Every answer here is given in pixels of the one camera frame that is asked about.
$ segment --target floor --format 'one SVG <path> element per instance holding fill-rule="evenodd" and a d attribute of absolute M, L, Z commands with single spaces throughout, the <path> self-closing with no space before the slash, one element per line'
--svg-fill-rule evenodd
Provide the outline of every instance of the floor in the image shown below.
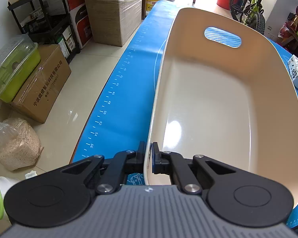
<path fill-rule="evenodd" d="M 192 6 L 193 0 L 175 0 Z M 230 17 L 230 12 L 216 5 L 216 0 L 196 0 L 197 8 Z M 108 77 L 128 46 L 135 32 L 123 47 L 97 44 L 92 40 L 70 63 L 72 73 L 61 90 L 45 124 L 27 119 L 7 107 L 0 110 L 0 120 L 8 117 L 26 118 L 38 134 L 44 150 L 35 166 L 10 172 L 0 164 L 0 176 L 24 179 L 31 170 L 42 174 L 69 163 L 85 122 Z M 0 220 L 0 234 L 10 226 Z"/>

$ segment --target tall cardboard box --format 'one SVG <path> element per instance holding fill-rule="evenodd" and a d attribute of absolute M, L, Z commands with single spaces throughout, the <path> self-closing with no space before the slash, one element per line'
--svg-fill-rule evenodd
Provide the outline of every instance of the tall cardboard box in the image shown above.
<path fill-rule="evenodd" d="M 93 39 L 123 46 L 141 23 L 142 0 L 85 0 Z"/>
<path fill-rule="evenodd" d="M 45 123 L 71 69 L 59 45 L 40 45 L 41 61 L 10 105 L 33 120 Z"/>

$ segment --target bicycle wheel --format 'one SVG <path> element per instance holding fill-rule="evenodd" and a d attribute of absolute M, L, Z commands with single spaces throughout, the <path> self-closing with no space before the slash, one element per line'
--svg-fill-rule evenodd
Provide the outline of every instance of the bicycle wheel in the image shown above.
<path fill-rule="evenodd" d="M 239 21 L 240 15 L 242 13 L 242 4 L 243 0 L 229 0 L 229 7 L 233 20 Z"/>
<path fill-rule="evenodd" d="M 259 12 L 255 12 L 250 19 L 249 27 L 264 35 L 265 32 L 265 18 Z"/>

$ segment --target oval cutout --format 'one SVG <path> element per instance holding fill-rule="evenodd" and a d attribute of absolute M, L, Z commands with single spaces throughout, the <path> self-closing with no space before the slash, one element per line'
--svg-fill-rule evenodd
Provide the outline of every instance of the oval cutout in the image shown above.
<path fill-rule="evenodd" d="M 204 36 L 209 40 L 227 45 L 232 48 L 237 48 L 242 43 L 242 40 L 239 36 L 215 27 L 206 28 L 204 31 Z"/>

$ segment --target table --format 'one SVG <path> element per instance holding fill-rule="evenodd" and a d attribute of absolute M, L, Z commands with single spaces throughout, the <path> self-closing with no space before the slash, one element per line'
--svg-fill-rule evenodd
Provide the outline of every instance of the table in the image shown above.
<path fill-rule="evenodd" d="M 180 8 L 161 0 L 143 21 L 96 101 L 74 151 L 73 162 L 95 154 L 112 158 L 119 151 L 137 150 L 139 141 L 147 141 L 160 61 Z M 218 39 L 222 34 L 214 30 L 209 35 Z M 229 41 L 229 37 L 221 38 L 223 43 Z M 271 42 L 288 69 L 291 54 Z M 144 184 L 143 175 L 129 175 L 127 183 Z M 287 222 L 289 227 L 297 225 L 298 206 Z"/>

